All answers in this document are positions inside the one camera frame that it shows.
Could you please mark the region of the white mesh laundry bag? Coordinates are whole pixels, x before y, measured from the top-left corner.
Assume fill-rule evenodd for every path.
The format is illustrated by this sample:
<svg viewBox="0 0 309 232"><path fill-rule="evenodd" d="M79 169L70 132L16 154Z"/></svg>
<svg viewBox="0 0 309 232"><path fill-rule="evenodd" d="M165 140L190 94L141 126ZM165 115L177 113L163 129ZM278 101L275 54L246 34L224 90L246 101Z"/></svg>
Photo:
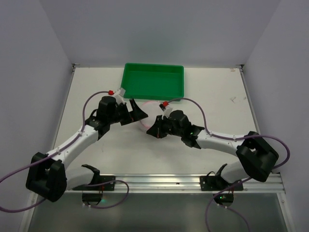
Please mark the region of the white mesh laundry bag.
<svg viewBox="0 0 309 232"><path fill-rule="evenodd" d="M140 106L140 109L148 115L147 118L144 118L139 122L139 128L143 132L147 132L147 130L155 123L156 117L162 115L162 110L159 105L159 101L146 101Z"/></svg>

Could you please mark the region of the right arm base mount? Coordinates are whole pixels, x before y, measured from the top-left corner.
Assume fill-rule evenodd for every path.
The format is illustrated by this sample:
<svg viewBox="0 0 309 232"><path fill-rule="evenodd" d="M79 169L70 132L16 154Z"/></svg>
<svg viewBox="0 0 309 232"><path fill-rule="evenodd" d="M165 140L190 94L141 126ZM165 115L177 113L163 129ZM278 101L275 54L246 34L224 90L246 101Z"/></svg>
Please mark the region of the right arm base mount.
<svg viewBox="0 0 309 232"><path fill-rule="evenodd" d="M201 191L221 191L231 185L221 177L221 172L227 164L224 164L215 173L209 172L207 175L199 177ZM243 191L243 184L237 185L228 190L228 193L222 193L214 198L214 201L220 206L229 207L234 202L234 191Z"/></svg>

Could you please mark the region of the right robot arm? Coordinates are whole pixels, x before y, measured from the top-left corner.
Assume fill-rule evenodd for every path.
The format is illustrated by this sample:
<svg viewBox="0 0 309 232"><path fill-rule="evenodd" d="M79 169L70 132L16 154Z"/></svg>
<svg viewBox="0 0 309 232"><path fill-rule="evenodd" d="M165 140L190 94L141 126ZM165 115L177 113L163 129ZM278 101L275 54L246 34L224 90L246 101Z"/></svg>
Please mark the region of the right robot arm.
<svg viewBox="0 0 309 232"><path fill-rule="evenodd" d="M244 178L266 182L279 158L272 146L254 131L245 135L244 140L225 140L222 135L210 135L204 127L192 124L181 110L169 116L157 116L146 133L155 138L178 136L188 147L217 150L237 157L238 161L223 164L217 171L216 182L220 185L231 185Z"/></svg>

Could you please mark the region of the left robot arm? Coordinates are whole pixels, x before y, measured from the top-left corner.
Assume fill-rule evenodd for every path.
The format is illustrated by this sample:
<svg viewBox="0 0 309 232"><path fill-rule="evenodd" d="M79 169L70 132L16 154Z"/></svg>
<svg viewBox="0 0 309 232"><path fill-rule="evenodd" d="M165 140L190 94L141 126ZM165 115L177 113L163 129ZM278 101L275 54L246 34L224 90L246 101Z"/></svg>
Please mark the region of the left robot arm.
<svg viewBox="0 0 309 232"><path fill-rule="evenodd" d="M66 170L86 148L101 139L112 124L120 123L124 126L148 117L134 99L129 102L131 111L126 103L118 103L115 97L102 97L98 108L93 110L70 139L47 154L38 152L32 157L26 188L55 202L66 190L97 185L100 171L91 165L84 164L71 174Z"/></svg>

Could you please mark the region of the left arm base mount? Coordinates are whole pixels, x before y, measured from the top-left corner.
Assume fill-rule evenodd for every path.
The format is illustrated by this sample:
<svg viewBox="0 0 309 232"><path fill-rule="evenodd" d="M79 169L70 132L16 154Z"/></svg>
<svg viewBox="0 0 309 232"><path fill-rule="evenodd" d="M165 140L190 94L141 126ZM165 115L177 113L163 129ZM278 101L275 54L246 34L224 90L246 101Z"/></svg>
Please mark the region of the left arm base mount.
<svg viewBox="0 0 309 232"><path fill-rule="evenodd" d="M82 202L90 205L97 206L101 200L103 199L103 192L104 191L114 191L115 182L116 179L114 175L100 175L100 170L88 165L83 164L82 168L85 170L91 171L92 177L91 181L88 184L83 184L74 187L72 190L79 190L79 191L97 191L97 193L83 193L82 194ZM87 187L86 185L95 185L100 183L105 183L108 181L112 181L108 184L102 185L102 186L95 186L95 187Z"/></svg>

